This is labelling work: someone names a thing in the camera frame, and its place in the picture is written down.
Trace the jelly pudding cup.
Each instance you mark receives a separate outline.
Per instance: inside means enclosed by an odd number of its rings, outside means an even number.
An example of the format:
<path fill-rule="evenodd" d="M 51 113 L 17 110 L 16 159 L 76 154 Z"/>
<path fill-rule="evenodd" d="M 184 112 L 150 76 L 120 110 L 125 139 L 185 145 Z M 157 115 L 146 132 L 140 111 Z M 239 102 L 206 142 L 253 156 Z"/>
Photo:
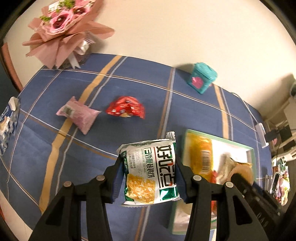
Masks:
<path fill-rule="evenodd" d="M 246 165 L 237 165 L 232 169 L 228 176 L 228 181 L 231 180 L 234 174 L 240 174 L 250 185 L 254 183 L 254 176 L 252 173 L 252 169 Z"/>

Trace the yellow swiss roll packet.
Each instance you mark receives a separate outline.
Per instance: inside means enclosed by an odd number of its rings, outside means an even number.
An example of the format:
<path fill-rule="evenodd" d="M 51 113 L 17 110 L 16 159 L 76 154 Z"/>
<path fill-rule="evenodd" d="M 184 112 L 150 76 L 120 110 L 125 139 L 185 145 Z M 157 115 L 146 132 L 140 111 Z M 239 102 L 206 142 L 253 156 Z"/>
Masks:
<path fill-rule="evenodd" d="M 235 168 L 238 170 L 252 170 L 252 164 L 235 162 Z"/>

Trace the clear packet round cake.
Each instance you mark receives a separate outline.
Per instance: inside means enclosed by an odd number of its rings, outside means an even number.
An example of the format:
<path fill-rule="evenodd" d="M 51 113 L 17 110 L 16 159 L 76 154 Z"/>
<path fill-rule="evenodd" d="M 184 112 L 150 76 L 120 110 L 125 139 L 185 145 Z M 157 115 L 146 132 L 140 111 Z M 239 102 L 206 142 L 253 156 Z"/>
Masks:
<path fill-rule="evenodd" d="M 185 235 L 190 221 L 192 204 L 185 204 L 179 200 L 175 205 L 172 233 L 175 235 Z"/>

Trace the cream white snack packet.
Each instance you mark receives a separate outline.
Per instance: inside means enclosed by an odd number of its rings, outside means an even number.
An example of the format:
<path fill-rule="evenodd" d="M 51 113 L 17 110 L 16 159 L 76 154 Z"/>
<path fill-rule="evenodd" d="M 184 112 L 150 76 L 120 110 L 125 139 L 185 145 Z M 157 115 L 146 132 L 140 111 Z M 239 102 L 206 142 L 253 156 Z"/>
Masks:
<path fill-rule="evenodd" d="M 234 160 L 230 157 L 230 154 L 223 154 L 218 168 L 216 183 L 224 184 L 227 181 L 230 172 L 235 168 L 235 166 L 236 164 Z"/>

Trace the orange yellow cake packet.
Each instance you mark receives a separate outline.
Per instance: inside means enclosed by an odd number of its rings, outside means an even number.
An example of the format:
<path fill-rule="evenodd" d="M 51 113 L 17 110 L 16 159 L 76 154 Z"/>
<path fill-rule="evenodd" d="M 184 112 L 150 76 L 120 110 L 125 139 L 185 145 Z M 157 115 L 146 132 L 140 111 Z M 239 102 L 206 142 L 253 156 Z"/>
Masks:
<path fill-rule="evenodd" d="M 213 171 L 212 140 L 193 133 L 187 133 L 186 140 L 189 141 L 189 162 L 192 172 L 210 182 Z"/>

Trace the green white corn snack packet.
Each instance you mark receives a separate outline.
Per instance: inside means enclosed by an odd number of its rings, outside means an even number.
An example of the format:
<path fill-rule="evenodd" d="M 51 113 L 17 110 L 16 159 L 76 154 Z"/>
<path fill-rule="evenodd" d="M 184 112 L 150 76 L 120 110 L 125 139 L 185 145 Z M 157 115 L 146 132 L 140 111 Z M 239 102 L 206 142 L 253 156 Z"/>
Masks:
<path fill-rule="evenodd" d="M 121 145 L 126 207 L 142 207 L 180 199 L 175 179 L 176 136 Z"/>

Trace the teal-rimmed white tray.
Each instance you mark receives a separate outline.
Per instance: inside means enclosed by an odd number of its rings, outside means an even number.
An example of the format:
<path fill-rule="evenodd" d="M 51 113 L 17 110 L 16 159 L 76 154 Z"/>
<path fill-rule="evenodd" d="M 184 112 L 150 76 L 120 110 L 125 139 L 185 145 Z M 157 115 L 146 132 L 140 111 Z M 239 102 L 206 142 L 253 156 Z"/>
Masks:
<path fill-rule="evenodd" d="M 208 137 L 212 140 L 212 148 L 213 148 L 213 171 L 212 171 L 212 179 L 210 183 L 216 183 L 216 178 L 218 174 L 218 168 L 220 161 L 222 160 L 223 154 L 230 154 L 230 157 L 234 160 L 234 162 L 242 162 L 242 163 L 250 163 L 252 164 L 252 173 L 253 175 L 256 174 L 256 167 L 255 167 L 255 155 L 254 149 L 236 143 L 234 141 L 227 140 L 225 138 L 216 137 L 207 133 L 202 133 L 194 130 L 186 130 L 185 136 L 183 138 L 183 147 L 181 148 L 181 161 L 185 166 L 190 167 L 189 162 L 189 144 L 186 140 L 187 133 L 193 133 L 196 135 L 201 135 L 204 137 Z M 173 205 L 172 209 L 173 213 L 171 214 L 170 225 L 169 229 L 172 229 L 173 225 L 173 218 L 175 214 L 175 204 Z M 211 226 L 210 230 L 216 229 L 217 226 L 217 201 L 211 201 Z"/>

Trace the black power adapter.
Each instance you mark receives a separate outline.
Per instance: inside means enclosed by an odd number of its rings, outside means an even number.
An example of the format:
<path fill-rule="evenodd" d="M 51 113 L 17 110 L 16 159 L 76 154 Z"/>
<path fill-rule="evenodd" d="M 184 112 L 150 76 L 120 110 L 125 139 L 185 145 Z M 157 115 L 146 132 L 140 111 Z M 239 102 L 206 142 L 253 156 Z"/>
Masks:
<path fill-rule="evenodd" d="M 278 130 L 271 130 L 264 135 L 265 141 L 269 143 L 274 139 L 276 139 L 277 135 L 278 135 Z"/>

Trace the white power strip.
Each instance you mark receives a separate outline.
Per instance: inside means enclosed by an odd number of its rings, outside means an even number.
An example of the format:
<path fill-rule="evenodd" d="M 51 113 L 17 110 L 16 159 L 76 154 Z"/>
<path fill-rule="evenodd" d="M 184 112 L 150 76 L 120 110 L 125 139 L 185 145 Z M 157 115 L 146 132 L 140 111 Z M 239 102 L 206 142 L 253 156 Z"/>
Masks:
<path fill-rule="evenodd" d="M 261 147 L 263 149 L 266 148 L 266 147 L 268 147 L 269 146 L 269 143 L 265 139 L 266 132 L 265 132 L 265 129 L 264 129 L 263 124 L 262 123 L 256 124 L 255 125 L 255 129 L 256 129 L 256 131 L 258 133 Z"/>

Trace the blue plaid tablecloth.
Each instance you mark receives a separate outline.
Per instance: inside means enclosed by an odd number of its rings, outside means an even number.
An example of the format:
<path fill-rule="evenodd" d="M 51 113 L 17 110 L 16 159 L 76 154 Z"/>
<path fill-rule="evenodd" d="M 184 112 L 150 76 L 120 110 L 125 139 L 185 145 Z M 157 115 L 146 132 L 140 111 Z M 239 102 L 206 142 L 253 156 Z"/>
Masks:
<path fill-rule="evenodd" d="M 18 96 L 16 132 L 1 156 L 1 191 L 22 220 L 34 230 L 66 181 L 74 185 L 104 174 L 124 144 L 164 139 L 175 132 L 176 160 L 186 130 L 225 138 L 254 149 L 255 182 L 272 172 L 269 148 L 262 148 L 256 122 L 260 113 L 237 94 L 217 85 L 199 94 L 187 84 L 187 72 L 119 55 L 92 54 L 80 70 L 38 68 Z M 89 132 L 56 112 L 75 97 L 99 110 Z M 106 113 L 121 96 L 136 98 L 145 118 Z M 184 240 L 169 230 L 174 201 L 126 207 L 125 174 L 118 198 L 106 204 L 112 240 Z M 81 203 L 81 240 L 89 240 L 86 203 Z"/>

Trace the pink snack packet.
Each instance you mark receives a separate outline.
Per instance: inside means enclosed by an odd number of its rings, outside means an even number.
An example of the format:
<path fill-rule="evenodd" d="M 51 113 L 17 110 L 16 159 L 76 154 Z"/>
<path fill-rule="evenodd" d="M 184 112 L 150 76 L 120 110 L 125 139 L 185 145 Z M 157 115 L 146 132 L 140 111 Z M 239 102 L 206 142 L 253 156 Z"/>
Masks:
<path fill-rule="evenodd" d="M 56 115 L 69 118 L 86 135 L 100 113 L 101 111 L 89 108 L 73 96 L 56 112 Z"/>

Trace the blue white tissue pack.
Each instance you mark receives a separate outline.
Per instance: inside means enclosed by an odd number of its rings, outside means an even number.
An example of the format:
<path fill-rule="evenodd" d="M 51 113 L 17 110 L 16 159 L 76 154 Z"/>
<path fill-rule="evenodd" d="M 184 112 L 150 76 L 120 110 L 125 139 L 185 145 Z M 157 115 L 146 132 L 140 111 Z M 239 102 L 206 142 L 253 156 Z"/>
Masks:
<path fill-rule="evenodd" d="M 5 107 L 3 113 L 1 114 L 1 156 L 4 155 L 6 149 L 8 148 L 11 136 L 14 135 L 16 132 L 20 108 L 20 100 L 13 96 L 10 98 L 8 105 Z"/>

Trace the small red snack packet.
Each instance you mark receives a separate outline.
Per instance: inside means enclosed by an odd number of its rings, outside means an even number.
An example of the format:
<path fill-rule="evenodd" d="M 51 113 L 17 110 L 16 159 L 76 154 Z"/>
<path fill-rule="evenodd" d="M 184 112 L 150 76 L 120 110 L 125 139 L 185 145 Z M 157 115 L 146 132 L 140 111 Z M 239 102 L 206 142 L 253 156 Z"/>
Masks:
<path fill-rule="evenodd" d="M 144 106 L 132 96 L 119 97 L 109 105 L 106 113 L 122 118 L 130 118 L 132 116 L 137 116 L 141 119 L 145 118 Z"/>

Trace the teal toy house box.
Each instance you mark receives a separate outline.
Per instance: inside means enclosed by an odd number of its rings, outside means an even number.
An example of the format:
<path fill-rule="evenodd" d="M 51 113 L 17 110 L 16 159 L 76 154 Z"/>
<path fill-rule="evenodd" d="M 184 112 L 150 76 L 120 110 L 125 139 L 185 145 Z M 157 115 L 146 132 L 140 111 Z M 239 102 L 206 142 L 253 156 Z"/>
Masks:
<path fill-rule="evenodd" d="M 203 94 L 216 78 L 217 72 L 213 68 L 203 62 L 199 62 L 194 65 L 192 74 L 187 80 L 187 84 L 198 93 Z"/>

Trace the pink paper flower bouquet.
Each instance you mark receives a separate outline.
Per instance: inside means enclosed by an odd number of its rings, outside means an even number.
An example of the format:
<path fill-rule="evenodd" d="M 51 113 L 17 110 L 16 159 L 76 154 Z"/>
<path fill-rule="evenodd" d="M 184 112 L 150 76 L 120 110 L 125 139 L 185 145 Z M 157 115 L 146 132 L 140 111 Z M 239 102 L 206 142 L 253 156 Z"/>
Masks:
<path fill-rule="evenodd" d="M 96 22 L 103 1 L 55 1 L 42 8 L 29 28 L 34 34 L 23 46 L 30 48 L 28 57 L 36 57 L 47 68 L 69 64 L 80 68 L 80 62 L 95 39 L 107 39 L 114 29 Z"/>

